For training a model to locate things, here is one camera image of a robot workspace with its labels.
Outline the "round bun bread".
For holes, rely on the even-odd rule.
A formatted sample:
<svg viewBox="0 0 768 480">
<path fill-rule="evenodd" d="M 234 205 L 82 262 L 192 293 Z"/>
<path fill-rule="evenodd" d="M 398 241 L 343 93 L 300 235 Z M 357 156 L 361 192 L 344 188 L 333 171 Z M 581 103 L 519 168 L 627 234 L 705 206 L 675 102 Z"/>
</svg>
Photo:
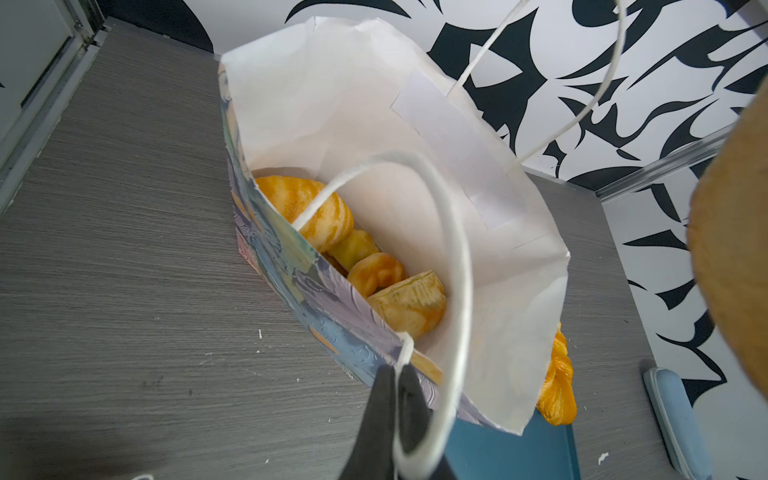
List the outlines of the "round bun bread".
<svg viewBox="0 0 768 480">
<path fill-rule="evenodd" d="M 356 263 L 349 271 L 347 280 L 364 298 L 368 298 L 407 277 L 405 267 L 399 260 L 378 252 Z"/>
</svg>

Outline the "small croissant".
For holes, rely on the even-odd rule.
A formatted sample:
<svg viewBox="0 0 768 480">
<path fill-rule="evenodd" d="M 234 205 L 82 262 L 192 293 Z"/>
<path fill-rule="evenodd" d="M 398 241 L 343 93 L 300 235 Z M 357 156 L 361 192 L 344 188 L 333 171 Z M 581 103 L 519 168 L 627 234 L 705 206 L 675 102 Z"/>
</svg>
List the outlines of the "small croissant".
<svg viewBox="0 0 768 480">
<path fill-rule="evenodd" d="M 328 250 L 328 254 L 346 271 L 350 271 L 359 261 L 378 253 L 379 248 L 373 237 L 363 231 L 354 229 L 345 239 Z"/>
</svg>

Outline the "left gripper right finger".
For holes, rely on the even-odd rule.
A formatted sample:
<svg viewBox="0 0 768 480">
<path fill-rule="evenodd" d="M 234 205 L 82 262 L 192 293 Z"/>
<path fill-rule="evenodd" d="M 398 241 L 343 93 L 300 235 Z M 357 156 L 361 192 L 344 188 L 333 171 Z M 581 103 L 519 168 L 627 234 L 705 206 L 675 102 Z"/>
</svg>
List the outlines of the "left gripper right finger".
<svg viewBox="0 0 768 480">
<path fill-rule="evenodd" d="M 398 433 L 395 437 L 401 441 L 403 451 L 410 453 L 425 436 L 432 416 L 416 369 L 410 364 L 405 365 L 400 373 L 396 400 Z"/>
</svg>

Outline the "floral paper bag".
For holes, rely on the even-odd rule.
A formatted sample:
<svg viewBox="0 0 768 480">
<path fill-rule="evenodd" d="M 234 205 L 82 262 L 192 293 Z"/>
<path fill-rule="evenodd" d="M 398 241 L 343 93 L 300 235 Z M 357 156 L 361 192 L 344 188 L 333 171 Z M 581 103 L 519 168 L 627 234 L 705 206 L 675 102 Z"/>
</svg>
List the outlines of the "floral paper bag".
<svg viewBox="0 0 768 480">
<path fill-rule="evenodd" d="M 446 477 L 457 419 L 521 434 L 536 410 L 569 251 L 523 157 L 387 22 L 314 17 L 219 67 L 241 253 L 356 377 L 395 370 L 396 478 Z M 394 332 L 328 250 L 354 229 L 447 297 L 419 340 Z M 432 411 L 413 451 L 395 437 L 397 381 Z"/>
</svg>

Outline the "orange triangular bread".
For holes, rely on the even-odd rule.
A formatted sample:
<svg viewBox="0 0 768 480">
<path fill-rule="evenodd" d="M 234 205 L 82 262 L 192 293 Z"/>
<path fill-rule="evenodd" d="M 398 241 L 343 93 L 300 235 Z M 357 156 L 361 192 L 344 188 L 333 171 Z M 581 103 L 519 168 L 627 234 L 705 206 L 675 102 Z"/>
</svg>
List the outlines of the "orange triangular bread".
<svg viewBox="0 0 768 480">
<path fill-rule="evenodd" d="M 687 244 L 694 277 L 751 384 L 767 392 L 767 86 L 698 182 Z"/>
</svg>

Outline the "long braided bread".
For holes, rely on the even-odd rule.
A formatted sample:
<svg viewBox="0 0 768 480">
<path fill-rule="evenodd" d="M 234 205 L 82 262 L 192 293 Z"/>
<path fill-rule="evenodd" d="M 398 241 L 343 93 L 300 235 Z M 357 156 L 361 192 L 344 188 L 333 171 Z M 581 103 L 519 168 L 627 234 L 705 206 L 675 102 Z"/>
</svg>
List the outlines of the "long braided bread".
<svg viewBox="0 0 768 480">
<path fill-rule="evenodd" d="M 558 324 L 545 381 L 540 389 L 537 410 L 551 425 L 571 425 L 578 407 L 573 392 L 574 369 L 568 356 L 568 345 Z"/>
</svg>

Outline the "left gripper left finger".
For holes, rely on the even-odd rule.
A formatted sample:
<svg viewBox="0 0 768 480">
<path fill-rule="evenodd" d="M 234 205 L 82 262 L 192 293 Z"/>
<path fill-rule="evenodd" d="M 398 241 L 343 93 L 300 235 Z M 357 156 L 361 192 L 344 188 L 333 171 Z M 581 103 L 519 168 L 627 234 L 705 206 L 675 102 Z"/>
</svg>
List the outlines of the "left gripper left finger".
<svg viewBox="0 0 768 480">
<path fill-rule="evenodd" d="M 392 454 L 395 413 L 395 370 L 384 365 L 377 371 L 341 480 L 396 478 Z"/>
</svg>

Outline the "rectangular pastry bread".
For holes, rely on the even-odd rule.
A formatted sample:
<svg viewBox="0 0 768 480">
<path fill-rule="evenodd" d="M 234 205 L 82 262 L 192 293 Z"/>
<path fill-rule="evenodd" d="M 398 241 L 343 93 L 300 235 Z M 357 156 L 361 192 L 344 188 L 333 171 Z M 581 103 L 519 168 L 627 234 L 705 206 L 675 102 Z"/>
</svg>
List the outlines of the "rectangular pastry bread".
<svg viewBox="0 0 768 480">
<path fill-rule="evenodd" d="M 373 294 L 368 303 L 394 332 L 419 340 L 442 321 L 447 297 L 435 272 L 426 271 Z"/>
</svg>

